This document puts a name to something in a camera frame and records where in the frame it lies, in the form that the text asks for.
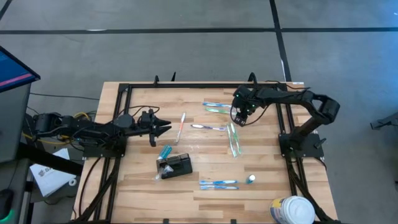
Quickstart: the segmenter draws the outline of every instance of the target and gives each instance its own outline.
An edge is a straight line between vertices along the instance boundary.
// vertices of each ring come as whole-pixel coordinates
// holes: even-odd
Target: white container
[[[272,201],[269,210],[274,220],[281,224],[312,224],[315,219],[310,201],[299,196],[277,198]]]

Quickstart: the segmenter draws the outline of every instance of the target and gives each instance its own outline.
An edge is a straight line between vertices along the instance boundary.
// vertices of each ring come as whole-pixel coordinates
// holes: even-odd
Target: white paper
[[[53,155],[69,160],[67,148],[60,149],[53,153]],[[76,175],[61,172],[38,164],[31,165],[30,171],[32,171],[43,197],[47,197],[54,193],[64,184],[68,183],[69,180],[76,177]]]

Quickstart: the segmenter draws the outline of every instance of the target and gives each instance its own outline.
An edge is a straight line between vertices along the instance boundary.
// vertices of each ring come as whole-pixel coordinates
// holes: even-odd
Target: wooden tabletop
[[[118,82],[106,82],[99,101],[96,122],[112,119]],[[274,223],[270,202],[290,196],[285,160],[280,155],[279,123],[275,105],[271,105],[256,123],[237,127],[243,154],[231,155],[226,132],[194,129],[191,124],[224,126],[228,114],[205,111],[204,101],[231,104],[235,89],[228,88],[137,88],[132,91],[131,105],[159,106],[156,116],[172,122],[172,129],[156,139],[157,147],[150,147],[149,137],[130,137],[126,155],[121,160],[118,186],[112,216],[113,223]],[[289,130],[285,107],[282,105],[286,130]],[[292,105],[295,124],[309,119],[307,110]],[[174,146],[183,112],[187,113],[178,146]],[[261,108],[248,122],[257,118]],[[193,173],[167,180],[155,181],[156,159],[165,144],[172,145],[170,156],[189,153]],[[81,175],[75,210],[83,182],[96,158],[85,162]],[[100,184],[103,168],[101,159],[93,169],[83,196],[83,210],[90,204]],[[325,168],[315,159],[303,161],[308,188],[315,200],[332,218],[337,218]],[[236,184],[239,190],[200,190],[199,180],[238,180],[244,183],[254,174],[254,183]],[[108,194],[104,197],[101,217],[105,217]]]

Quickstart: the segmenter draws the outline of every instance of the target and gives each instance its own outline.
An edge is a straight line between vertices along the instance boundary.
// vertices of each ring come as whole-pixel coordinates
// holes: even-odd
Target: monitor
[[[40,80],[40,75],[0,46],[0,93]]]

